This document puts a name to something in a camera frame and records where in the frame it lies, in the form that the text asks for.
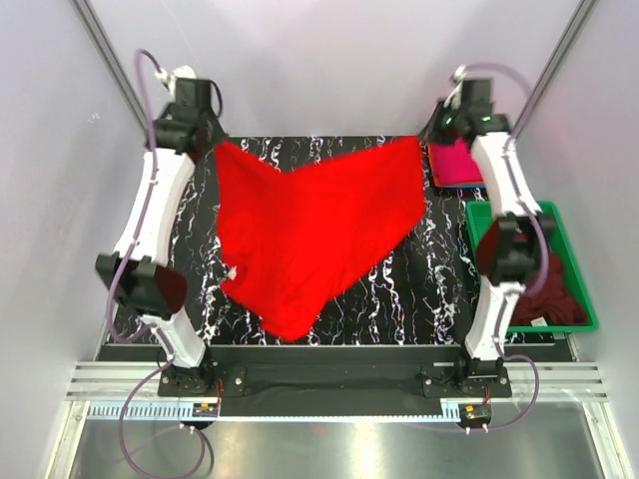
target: gray wall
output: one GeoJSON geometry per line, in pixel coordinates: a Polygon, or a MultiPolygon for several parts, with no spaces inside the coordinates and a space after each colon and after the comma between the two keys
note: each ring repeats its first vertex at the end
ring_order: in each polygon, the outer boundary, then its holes
{"type": "MultiPolygon", "coordinates": [[[[416,133],[461,63],[501,62],[534,83],[577,3],[92,0],[120,58],[144,46],[215,79],[236,136],[416,133]]],[[[500,77],[496,89],[516,117],[521,92],[500,77]]]]}
{"type": "Polygon", "coordinates": [[[34,479],[99,339],[93,263],[124,228],[142,138],[68,1],[0,1],[0,45],[0,469],[34,479]]]}
{"type": "Polygon", "coordinates": [[[578,335],[639,473],[639,2],[604,0],[524,130],[533,193],[558,204],[600,330],[578,335]]]}

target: red cloth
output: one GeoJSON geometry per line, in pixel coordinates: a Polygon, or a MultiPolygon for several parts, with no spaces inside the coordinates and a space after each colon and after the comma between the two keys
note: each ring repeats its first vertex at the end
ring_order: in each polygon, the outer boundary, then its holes
{"type": "Polygon", "coordinates": [[[453,146],[428,144],[428,158],[437,187],[483,184],[477,163],[461,139],[453,146]]]}
{"type": "Polygon", "coordinates": [[[294,340],[324,304],[366,274],[425,211],[415,137],[281,173],[225,142],[216,147],[223,291],[294,340]]]}
{"type": "Polygon", "coordinates": [[[588,323],[588,313],[563,282],[561,258],[551,251],[548,261],[548,278],[544,286],[535,296],[519,298],[512,312],[511,326],[529,326],[530,321],[538,317],[544,317],[550,324],[582,326],[588,323]]]}

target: green bin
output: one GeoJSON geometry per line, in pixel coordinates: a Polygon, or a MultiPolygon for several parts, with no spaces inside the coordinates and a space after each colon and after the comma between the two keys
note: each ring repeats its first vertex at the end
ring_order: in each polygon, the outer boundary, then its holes
{"type": "MultiPolygon", "coordinates": [[[[586,285],[581,278],[581,272],[575,259],[575,255],[570,247],[568,235],[563,227],[561,216],[557,207],[552,202],[539,202],[539,206],[544,213],[551,214],[557,221],[557,230],[550,242],[550,249],[556,252],[564,264],[563,280],[566,287],[575,298],[575,300],[588,313],[588,323],[583,326],[565,326],[552,325],[547,326],[511,326],[508,332],[580,332],[594,331],[599,327],[597,314],[592,307],[590,296],[586,285]]],[[[492,211],[489,202],[468,202],[466,205],[466,223],[468,227],[468,235],[470,236],[470,245],[472,253],[475,254],[477,245],[481,238],[490,228],[492,224],[492,211]]]]}

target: clothing tag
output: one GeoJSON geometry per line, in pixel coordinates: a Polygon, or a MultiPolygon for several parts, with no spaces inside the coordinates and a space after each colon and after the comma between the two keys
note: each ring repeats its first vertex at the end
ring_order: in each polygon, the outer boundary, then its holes
{"type": "Polygon", "coordinates": [[[533,319],[532,321],[530,321],[530,325],[531,326],[547,326],[548,323],[546,322],[546,320],[542,317],[538,317],[537,319],[533,319]]]}

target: black marble tabletop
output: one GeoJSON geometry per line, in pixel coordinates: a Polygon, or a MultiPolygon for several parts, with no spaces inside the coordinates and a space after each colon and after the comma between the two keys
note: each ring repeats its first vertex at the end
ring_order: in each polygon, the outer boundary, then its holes
{"type": "MultiPolygon", "coordinates": [[[[382,145],[388,137],[289,137],[232,139],[283,171],[309,162],[382,145]]],[[[380,264],[326,304],[313,329],[297,344],[442,344],[461,342],[479,292],[464,231],[465,204],[485,192],[443,190],[432,183],[424,148],[427,210],[419,225],[380,264]]],[[[260,319],[220,290],[226,275],[216,235],[220,204],[215,159],[196,168],[180,203],[170,244],[170,266],[189,284],[186,308],[207,344],[285,344],[261,329],[260,319]]],[[[137,327],[121,310],[116,325],[137,327]]],[[[550,342],[549,334],[518,334],[512,342],[550,342]]],[[[154,343],[151,335],[138,343],[154,343]]]]}

